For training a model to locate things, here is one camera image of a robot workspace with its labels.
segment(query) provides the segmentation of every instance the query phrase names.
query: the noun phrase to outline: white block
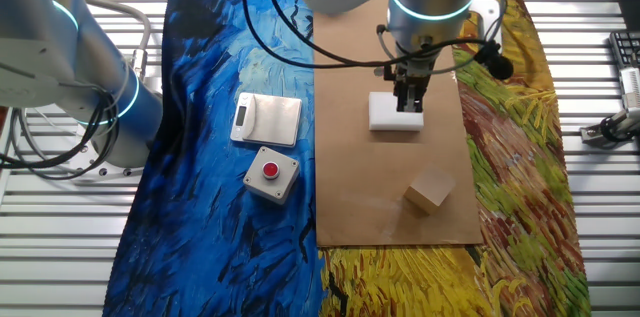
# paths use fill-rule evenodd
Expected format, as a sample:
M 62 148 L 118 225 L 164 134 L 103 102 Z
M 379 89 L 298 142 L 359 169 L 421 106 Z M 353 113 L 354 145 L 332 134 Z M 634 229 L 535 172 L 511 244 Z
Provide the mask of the white block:
M 422 131 L 422 113 L 398 112 L 398 98 L 391 92 L 369 93 L 370 131 Z

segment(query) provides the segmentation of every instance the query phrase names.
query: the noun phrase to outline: wooden block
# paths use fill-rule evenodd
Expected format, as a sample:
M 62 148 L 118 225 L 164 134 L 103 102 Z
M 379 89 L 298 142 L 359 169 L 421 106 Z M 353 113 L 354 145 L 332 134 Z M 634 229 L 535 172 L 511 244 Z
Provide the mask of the wooden block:
M 455 185 L 453 177 L 438 167 L 429 165 L 407 188 L 404 197 L 432 215 Z

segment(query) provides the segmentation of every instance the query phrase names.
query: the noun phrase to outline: yellow painted fabric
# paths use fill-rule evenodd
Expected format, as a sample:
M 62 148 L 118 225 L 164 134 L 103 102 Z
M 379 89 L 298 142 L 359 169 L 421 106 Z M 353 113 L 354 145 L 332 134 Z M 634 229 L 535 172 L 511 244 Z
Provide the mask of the yellow painted fabric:
M 557 98 L 523 0 L 508 0 L 503 39 L 508 82 L 457 72 L 484 245 L 323 249 L 322 316 L 590 315 Z

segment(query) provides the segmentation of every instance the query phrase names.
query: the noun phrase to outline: brown cardboard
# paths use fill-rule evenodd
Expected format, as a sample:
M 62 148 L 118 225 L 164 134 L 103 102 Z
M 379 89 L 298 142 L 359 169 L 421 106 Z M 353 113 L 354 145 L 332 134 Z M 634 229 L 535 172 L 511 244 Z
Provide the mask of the brown cardboard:
M 422 170 L 407 190 L 404 197 L 420 207 L 425 213 L 436 213 L 447 198 L 456 181 L 443 170 L 429 164 Z
M 315 42 L 352 59 L 386 60 L 375 27 L 385 23 L 387 1 L 372 0 L 337 17 L 316 14 Z M 333 62 L 318 53 L 315 61 Z M 452 64 L 451 49 L 445 49 L 436 69 Z M 371 68 L 315 71 L 318 245 L 482 242 L 453 76 L 431 79 L 424 100 L 423 131 L 370 132 L 369 92 L 391 91 L 392 83 L 375 77 Z M 402 197 L 428 163 L 456 180 L 456 186 L 432 216 Z

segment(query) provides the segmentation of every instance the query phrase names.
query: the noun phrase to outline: table surface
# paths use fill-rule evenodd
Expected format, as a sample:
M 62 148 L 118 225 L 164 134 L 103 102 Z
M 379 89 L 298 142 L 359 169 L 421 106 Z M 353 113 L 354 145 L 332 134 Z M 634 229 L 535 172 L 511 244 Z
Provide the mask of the table surface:
M 164 0 L 121 1 L 151 14 L 155 32 L 160 32 Z M 636 315 L 634 296 L 638 290 L 634 281 L 640 280 L 635 262 L 638 245 L 633 239 L 640 202 L 634 188 L 640 182 L 634 174 L 638 170 L 637 146 L 597 153 L 580 145 L 575 133 L 579 125 L 620 107 L 615 72 L 604 45 L 608 31 L 623 28 L 619 10 L 613 0 L 526 1 L 559 95 L 569 182 L 592 303 L 598 310 L 594 315 L 610 315 L 607 309 L 612 305 L 629 310 L 619 311 L 617 316 Z M 130 52 L 139 38 L 135 21 L 103 10 L 94 13 L 123 52 Z M 159 48 L 158 41 L 151 50 L 152 80 L 159 76 L 155 48 Z M 64 128 L 73 129 L 59 110 L 43 111 Z M 34 127 L 44 133 L 39 137 L 48 151 L 54 153 L 69 145 L 67 137 L 32 119 Z M 605 181 L 612 181 L 615 191 L 610 191 Z M 28 174 L 13 174 L 2 182 L 6 193 L 0 206 L 1 285 L 11 283 L 2 294 L 6 298 L 0 306 L 2 315 L 99 315 L 111 259 L 137 181 L 51 185 Z
M 551 75 L 524 2 L 508 1 L 503 54 L 514 77 L 496 82 L 477 64 L 457 72 L 485 243 L 318 249 L 313 71 L 259 48 L 241 0 L 169 0 L 163 122 L 104 315 L 588 315 Z M 300 0 L 279 2 L 312 28 Z M 269 0 L 249 5 L 268 45 L 312 61 Z M 463 34 L 476 31 L 470 21 Z M 475 48 L 459 47 L 457 63 Z M 284 206 L 244 188 L 259 146 L 229 140 L 241 92 L 302 99 L 298 143 L 278 149 L 301 169 Z

